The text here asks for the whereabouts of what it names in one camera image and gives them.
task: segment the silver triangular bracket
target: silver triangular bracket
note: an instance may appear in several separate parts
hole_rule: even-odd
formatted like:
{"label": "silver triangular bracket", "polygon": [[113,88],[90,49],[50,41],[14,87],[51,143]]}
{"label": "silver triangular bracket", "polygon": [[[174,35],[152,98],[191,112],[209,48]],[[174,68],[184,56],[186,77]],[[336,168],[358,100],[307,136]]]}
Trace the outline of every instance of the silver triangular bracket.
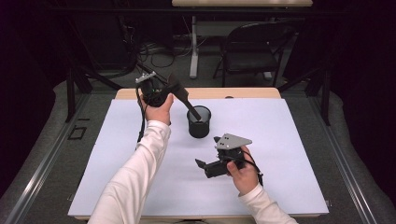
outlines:
{"label": "silver triangular bracket", "polygon": [[230,133],[225,133],[220,140],[216,143],[215,148],[217,149],[233,149],[251,144],[250,139],[239,137]]}

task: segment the black cup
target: black cup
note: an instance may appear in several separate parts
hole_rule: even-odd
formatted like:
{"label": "black cup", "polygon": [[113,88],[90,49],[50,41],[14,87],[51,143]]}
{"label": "black cup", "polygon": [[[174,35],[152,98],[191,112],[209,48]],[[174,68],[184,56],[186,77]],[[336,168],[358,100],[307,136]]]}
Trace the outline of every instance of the black cup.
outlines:
{"label": "black cup", "polygon": [[201,119],[197,120],[190,111],[187,112],[189,133],[194,138],[206,137],[209,134],[209,121],[212,114],[210,113],[210,110],[203,105],[196,105],[194,108],[201,116]]}

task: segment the hand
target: hand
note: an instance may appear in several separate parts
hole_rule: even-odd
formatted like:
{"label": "hand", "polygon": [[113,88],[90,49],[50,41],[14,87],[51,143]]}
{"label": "hand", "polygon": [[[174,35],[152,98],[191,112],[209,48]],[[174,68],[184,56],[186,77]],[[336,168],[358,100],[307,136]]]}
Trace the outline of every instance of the hand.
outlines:
{"label": "hand", "polygon": [[[242,146],[241,148],[250,154],[246,146]],[[245,160],[253,162],[247,153],[244,153]],[[251,192],[259,183],[256,169],[247,162],[245,162],[244,168],[238,170],[235,163],[229,161],[227,163],[227,169],[230,172],[230,176],[233,178],[233,183],[240,192],[240,196]]]}
{"label": "hand", "polygon": [[169,111],[171,109],[172,103],[174,102],[174,96],[172,93],[167,95],[165,102],[160,107],[146,105],[145,101],[143,100],[143,95],[140,95],[140,99],[143,109],[146,108],[146,120],[158,120],[167,125],[171,123]]}

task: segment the chair seat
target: chair seat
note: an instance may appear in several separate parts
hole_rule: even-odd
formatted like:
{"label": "chair seat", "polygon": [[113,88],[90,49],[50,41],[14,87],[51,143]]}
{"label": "chair seat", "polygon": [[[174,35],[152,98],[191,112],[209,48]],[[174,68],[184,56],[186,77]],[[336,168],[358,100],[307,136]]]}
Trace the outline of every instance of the chair seat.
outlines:
{"label": "chair seat", "polygon": [[271,72],[278,67],[277,60],[271,52],[229,52],[225,60],[228,73]]}

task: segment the chair backrest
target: chair backrest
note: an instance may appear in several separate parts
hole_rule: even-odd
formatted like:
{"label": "chair backrest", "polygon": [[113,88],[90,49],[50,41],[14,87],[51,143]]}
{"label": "chair backrest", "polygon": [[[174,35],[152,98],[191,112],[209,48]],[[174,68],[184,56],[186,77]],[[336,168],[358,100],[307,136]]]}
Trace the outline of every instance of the chair backrest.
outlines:
{"label": "chair backrest", "polygon": [[239,26],[227,36],[225,50],[239,50],[244,46],[254,46],[260,50],[260,44],[278,41],[279,46],[285,45],[296,33],[294,27],[283,21],[250,23]]}

